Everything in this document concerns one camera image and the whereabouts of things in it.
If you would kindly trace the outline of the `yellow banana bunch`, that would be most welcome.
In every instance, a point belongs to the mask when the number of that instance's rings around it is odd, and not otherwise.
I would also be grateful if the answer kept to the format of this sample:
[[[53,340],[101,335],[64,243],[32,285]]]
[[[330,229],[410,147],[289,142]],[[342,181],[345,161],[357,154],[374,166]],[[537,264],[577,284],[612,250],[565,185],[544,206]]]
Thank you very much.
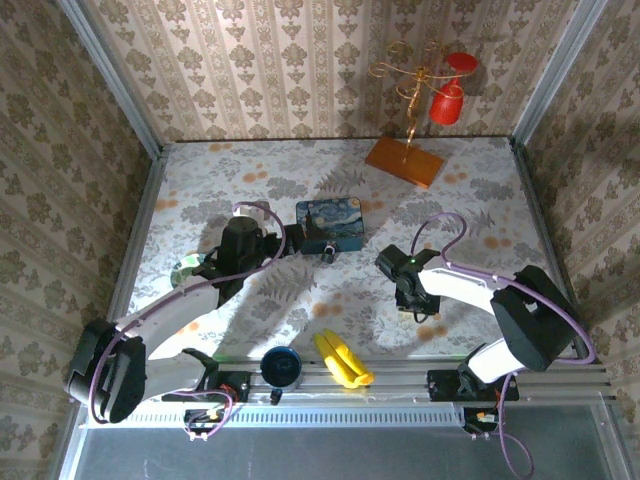
[[[322,333],[316,333],[313,339],[325,366],[338,384],[347,389],[358,389],[374,382],[374,373],[337,333],[325,329]]]

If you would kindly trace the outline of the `dark blue round bowl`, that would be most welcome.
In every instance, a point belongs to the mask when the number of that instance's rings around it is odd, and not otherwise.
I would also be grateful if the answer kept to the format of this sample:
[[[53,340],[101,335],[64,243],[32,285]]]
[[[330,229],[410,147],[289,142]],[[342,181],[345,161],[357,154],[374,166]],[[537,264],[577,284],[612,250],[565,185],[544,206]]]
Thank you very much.
[[[272,388],[293,390],[302,379],[302,365],[302,360],[295,350],[278,346],[264,354],[260,362],[260,373]]]

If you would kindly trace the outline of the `aluminium frame rail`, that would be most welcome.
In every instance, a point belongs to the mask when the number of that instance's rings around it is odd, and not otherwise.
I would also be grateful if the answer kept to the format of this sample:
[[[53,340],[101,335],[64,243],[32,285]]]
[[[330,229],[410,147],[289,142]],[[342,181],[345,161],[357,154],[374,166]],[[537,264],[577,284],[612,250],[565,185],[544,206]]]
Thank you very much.
[[[426,387],[429,370],[453,370],[442,362],[418,360],[376,361],[374,382],[366,387],[347,389],[338,384],[321,361],[302,365],[302,379],[293,390],[282,390],[283,405],[393,402],[406,404],[434,402]],[[274,389],[262,378],[257,363],[241,361],[218,364],[213,360],[199,360],[191,355],[145,362],[116,361],[104,367],[94,393],[89,391],[90,380],[75,372],[69,381],[69,393],[77,400],[96,408],[110,422],[116,423],[144,402],[165,402],[161,396],[183,388],[193,388],[210,371],[245,371],[251,373],[250,392],[246,402],[256,405],[270,403]],[[614,396],[604,369],[599,366],[556,365],[545,372],[521,372],[514,375],[516,400],[543,404],[570,401],[590,402]],[[445,402],[495,403],[495,402]]]

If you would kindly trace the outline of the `grey metal sheet panel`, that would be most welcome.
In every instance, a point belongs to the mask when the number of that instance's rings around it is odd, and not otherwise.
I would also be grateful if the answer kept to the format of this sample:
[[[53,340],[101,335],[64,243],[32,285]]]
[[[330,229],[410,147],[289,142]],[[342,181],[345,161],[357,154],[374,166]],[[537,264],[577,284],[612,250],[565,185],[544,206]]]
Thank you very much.
[[[99,430],[60,480],[516,480],[497,440],[431,429]]]

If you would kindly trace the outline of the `aluminium frame post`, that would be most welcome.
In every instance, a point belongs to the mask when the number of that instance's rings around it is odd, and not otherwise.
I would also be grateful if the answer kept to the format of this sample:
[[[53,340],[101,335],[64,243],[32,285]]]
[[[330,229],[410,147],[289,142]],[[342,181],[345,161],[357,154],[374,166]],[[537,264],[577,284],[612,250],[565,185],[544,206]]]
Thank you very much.
[[[70,21],[94,65],[103,76],[107,87],[123,111],[141,145],[152,161],[162,153],[162,142],[146,119],[141,103],[135,98],[123,70],[116,62],[97,23],[91,19],[84,0],[56,0]]]
[[[511,136],[515,143],[526,144],[531,139],[607,3],[608,0],[578,1],[547,67],[516,124]]]

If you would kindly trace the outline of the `blue starry night box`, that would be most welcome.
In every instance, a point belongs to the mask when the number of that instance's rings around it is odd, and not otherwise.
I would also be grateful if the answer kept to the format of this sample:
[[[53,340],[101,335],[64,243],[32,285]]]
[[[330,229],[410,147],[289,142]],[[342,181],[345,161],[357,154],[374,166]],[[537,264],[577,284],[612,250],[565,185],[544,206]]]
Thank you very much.
[[[335,256],[363,248],[364,222],[357,197],[299,201],[295,211],[305,234],[302,254]]]

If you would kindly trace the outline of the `red wine glass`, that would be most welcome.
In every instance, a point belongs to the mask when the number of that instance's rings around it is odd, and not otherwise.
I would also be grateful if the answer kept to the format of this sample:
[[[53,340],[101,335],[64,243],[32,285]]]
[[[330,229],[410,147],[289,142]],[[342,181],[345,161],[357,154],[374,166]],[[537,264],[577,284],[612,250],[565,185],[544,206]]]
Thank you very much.
[[[474,73],[479,62],[473,55],[465,52],[451,53],[445,61],[454,74],[437,90],[429,110],[429,118],[435,124],[450,126],[458,121],[464,103],[465,93],[461,79]]]

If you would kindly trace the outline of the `black connector box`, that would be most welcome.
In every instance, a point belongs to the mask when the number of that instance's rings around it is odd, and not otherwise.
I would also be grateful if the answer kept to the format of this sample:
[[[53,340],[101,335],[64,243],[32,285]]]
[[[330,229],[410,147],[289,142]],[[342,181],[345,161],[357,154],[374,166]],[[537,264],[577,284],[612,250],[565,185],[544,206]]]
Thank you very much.
[[[496,408],[463,408],[463,429],[469,434],[484,435],[497,432],[500,419]]]
[[[184,414],[184,430],[196,436],[208,436],[218,429],[226,418],[221,407],[211,409],[188,409]]]

